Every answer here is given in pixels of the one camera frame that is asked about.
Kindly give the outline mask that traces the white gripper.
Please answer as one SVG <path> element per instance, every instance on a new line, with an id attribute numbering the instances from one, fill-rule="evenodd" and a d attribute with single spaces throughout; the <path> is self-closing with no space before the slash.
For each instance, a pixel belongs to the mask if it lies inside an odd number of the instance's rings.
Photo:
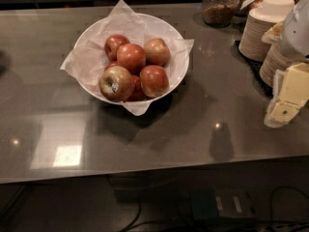
<path id="1" fill-rule="evenodd" d="M 296 61 L 309 61 L 309 0 L 299 0 L 285 21 L 279 21 L 262 35 L 266 44 L 280 43 L 281 52 Z M 273 98 L 264 119 L 266 126 L 288 125 L 309 102 L 309 64 L 298 63 L 273 78 Z"/>

